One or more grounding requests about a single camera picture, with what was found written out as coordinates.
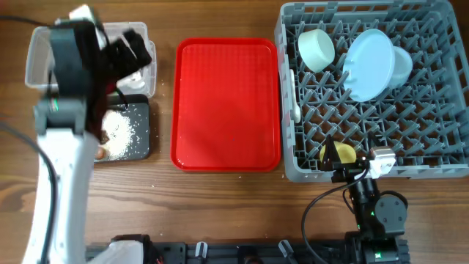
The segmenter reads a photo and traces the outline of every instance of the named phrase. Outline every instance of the plastic tray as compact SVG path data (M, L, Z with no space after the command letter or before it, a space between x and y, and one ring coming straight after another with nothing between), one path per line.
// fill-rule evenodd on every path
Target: plastic tray
M155 44L148 39L147 26L142 22L118 22L104 23L104 29L112 42L122 36L126 29L134 29L145 41L145 46L152 57L152 64L141 70L142 80L145 85L142 88L129 86L120 87L123 93L142 94L151 98L155 94L156 87L156 50ZM37 27L32 34L29 44L28 57L26 59L26 74L24 82L30 88L45 90L48 86L48 71L53 68L54 59L49 42L50 30L47 27ZM55 76L51 80L52 88L57 88Z
M325 30L336 58L321 73L311 72L298 53L298 36ZM347 50L367 29L385 32L410 52L407 83L385 89L373 100L349 98L341 71ZM343 1L288 3L281 8L275 39L283 105L282 133L287 177L295 182L329 181L319 168L325 137L369 151L372 131L397 155L392 177L463 177L469 174L469 67L452 6L447 1ZM301 121L292 121L289 69Z
M185 171L266 172L280 160L275 46L188 39L177 49L171 160Z

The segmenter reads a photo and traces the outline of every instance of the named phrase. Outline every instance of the light blue plate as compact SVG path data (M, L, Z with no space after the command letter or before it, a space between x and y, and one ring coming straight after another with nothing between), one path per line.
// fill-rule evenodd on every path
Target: light blue plate
M358 102L378 96L389 84L396 61L389 37L378 29L361 33L349 48L343 73L349 71L344 82L351 89L350 97Z

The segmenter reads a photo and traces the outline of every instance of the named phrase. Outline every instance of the clear plastic container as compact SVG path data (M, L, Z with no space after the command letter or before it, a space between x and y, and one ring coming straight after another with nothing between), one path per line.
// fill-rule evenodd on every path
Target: clear plastic container
M133 29L139 33L145 42L152 63L140 70L141 78L135 81L128 81L118 87L126 95L142 94L151 98L155 94L156 87L156 49L155 44L148 39L147 25L142 22L117 22L104 23L104 29L112 42L127 29ZM26 60L26 75L24 82L26 86L39 90L45 90L48 86L48 72L53 69L54 59L49 42L51 31L47 27L37 27L32 34L29 44L28 58ZM51 79L52 89L57 89L55 76Z

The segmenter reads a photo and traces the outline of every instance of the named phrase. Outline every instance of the white powder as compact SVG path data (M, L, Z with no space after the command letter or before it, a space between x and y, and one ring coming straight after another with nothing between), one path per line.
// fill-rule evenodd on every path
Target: white powder
M109 159L121 158L132 144L132 136L135 133L130 125L130 118L123 117L118 111L108 111L103 118L103 130L109 138L103 145Z

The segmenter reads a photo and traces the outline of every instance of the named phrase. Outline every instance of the red tray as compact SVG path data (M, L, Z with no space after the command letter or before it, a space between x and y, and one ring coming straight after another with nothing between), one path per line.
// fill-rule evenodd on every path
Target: red tray
M193 38L177 48L171 160L184 171L267 172L280 161L276 47Z

